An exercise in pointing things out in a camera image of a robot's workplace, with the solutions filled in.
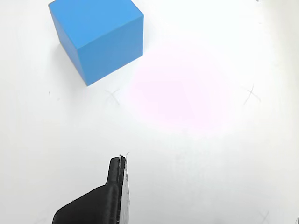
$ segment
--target pencil x mark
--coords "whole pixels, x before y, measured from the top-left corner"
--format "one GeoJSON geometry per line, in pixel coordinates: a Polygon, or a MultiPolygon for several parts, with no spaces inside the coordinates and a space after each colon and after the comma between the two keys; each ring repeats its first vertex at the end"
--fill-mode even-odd
{"type": "Polygon", "coordinates": [[[244,105],[247,103],[247,101],[249,100],[249,98],[250,98],[251,95],[255,96],[255,97],[261,102],[261,99],[260,99],[256,94],[254,94],[254,93],[252,92],[253,89],[254,89],[254,84],[252,85],[251,90],[246,89],[250,94],[249,94],[249,96],[247,97],[247,99],[245,100],[244,105]]]}
{"type": "Polygon", "coordinates": [[[267,217],[269,215],[269,211],[267,212],[266,216],[264,216],[262,213],[259,212],[259,214],[261,215],[261,217],[263,217],[263,220],[261,222],[261,224],[263,224],[264,222],[267,222],[269,224],[269,221],[267,220],[267,217]]]}
{"type": "Polygon", "coordinates": [[[117,104],[119,105],[120,103],[118,102],[118,100],[115,98],[115,93],[118,91],[118,90],[120,90],[120,89],[117,89],[117,90],[115,90],[114,92],[109,92],[108,90],[105,90],[107,93],[109,93],[110,94],[110,96],[111,97],[113,97],[113,99],[117,102],[117,104]]]}

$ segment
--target white table surface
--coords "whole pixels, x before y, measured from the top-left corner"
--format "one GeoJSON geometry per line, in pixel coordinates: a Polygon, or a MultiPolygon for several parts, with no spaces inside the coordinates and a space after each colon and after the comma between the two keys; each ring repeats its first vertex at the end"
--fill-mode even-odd
{"type": "Polygon", "coordinates": [[[89,87],[48,3],[0,1],[1,224],[50,224],[127,152],[130,224],[295,223],[297,0],[134,0],[144,55],[89,87]]]}

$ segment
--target white background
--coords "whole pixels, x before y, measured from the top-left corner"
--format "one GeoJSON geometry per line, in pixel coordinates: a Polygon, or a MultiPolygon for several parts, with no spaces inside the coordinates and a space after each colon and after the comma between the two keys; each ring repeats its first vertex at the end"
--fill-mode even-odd
{"type": "Polygon", "coordinates": [[[295,223],[297,0],[135,0],[144,56],[89,87],[48,3],[0,2],[1,224],[50,224],[127,152],[131,224],[295,223]]]}

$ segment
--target blue block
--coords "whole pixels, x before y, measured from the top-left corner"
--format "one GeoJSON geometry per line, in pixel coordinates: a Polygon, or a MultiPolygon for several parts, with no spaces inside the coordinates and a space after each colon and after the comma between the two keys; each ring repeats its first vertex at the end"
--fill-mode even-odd
{"type": "Polygon", "coordinates": [[[56,0],[59,40],[86,85],[143,55],[143,14],[130,0],[56,0]]]}

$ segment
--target cube face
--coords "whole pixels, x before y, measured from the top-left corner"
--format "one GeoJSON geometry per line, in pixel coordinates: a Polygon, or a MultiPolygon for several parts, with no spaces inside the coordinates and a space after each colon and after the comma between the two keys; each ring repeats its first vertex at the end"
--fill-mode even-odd
{"type": "Polygon", "coordinates": [[[86,85],[143,55],[143,16],[78,50],[86,85]]]}
{"type": "Polygon", "coordinates": [[[143,14],[130,0],[56,0],[59,40],[86,85],[143,54],[143,14]]]}

